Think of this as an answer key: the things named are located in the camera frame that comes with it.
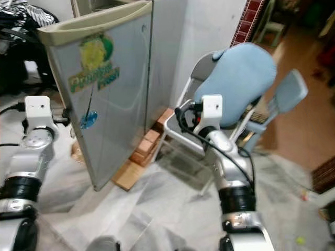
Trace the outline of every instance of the fridge sticker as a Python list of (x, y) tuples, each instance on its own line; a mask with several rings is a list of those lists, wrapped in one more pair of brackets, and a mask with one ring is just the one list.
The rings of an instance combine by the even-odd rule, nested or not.
[(77, 93), (97, 83), (98, 90), (110, 85), (120, 76), (120, 67), (110, 60), (114, 44), (104, 33), (85, 38), (79, 45), (82, 71), (69, 77), (70, 90)]

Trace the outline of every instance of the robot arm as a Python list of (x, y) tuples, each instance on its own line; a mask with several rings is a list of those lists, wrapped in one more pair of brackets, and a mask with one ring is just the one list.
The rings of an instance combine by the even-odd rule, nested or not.
[(35, 250), (37, 197), (58, 138), (50, 99), (25, 98), (27, 135), (12, 156), (0, 190), (0, 251)]
[[(185, 112), (191, 110), (197, 125), (189, 127)], [(193, 103), (186, 110), (175, 110), (182, 131), (201, 140), (205, 159), (212, 166), (222, 210), (222, 228), (227, 235), (220, 241), (220, 251), (273, 251), (270, 237), (256, 212), (252, 160), (239, 154), (235, 142), (219, 127), (222, 117), (222, 96), (205, 95), (200, 104)]]

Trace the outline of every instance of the striped fabric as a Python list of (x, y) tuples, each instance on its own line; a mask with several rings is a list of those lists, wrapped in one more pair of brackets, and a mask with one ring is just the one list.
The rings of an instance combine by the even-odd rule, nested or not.
[(40, 27), (55, 23), (54, 17), (45, 13), (41, 8), (28, 4), (27, 0), (0, 0), (0, 12), (8, 15), (23, 15), (23, 19), (16, 25), (23, 26), (27, 21), (27, 15), (37, 22)]

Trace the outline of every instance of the wooden floor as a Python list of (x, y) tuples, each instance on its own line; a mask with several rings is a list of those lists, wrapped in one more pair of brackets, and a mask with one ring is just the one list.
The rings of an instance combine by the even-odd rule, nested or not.
[(277, 48), (261, 45), (277, 62), (278, 74), (275, 85), (266, 94), (269, 100), (275, 86), (293, 68), (304, 77), (309, 93), (292, 111), (279, 115), (267, 140), (276, 133), (275, 153), (290, 159), (308, 170), (316, 169), (335, 155), (335, 107), (330, 99), (334, 90), (327, 87), (329, 77), (312, 77), (320, 69), (316, 56), (322, 50), (322, 43), (314, 35), (301, 28), (293, 27)]

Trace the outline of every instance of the blue chair cushion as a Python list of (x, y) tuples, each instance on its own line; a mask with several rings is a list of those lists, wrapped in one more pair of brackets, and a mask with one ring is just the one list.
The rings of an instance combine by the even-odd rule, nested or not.
[(253, 43), (226, 50), (210, 76), (198, 87), (195, 101), (203, 95), (223, 97), (222, 128), (235, 124), (246, 107), (273, 84), (277, 67), (270, 54)]

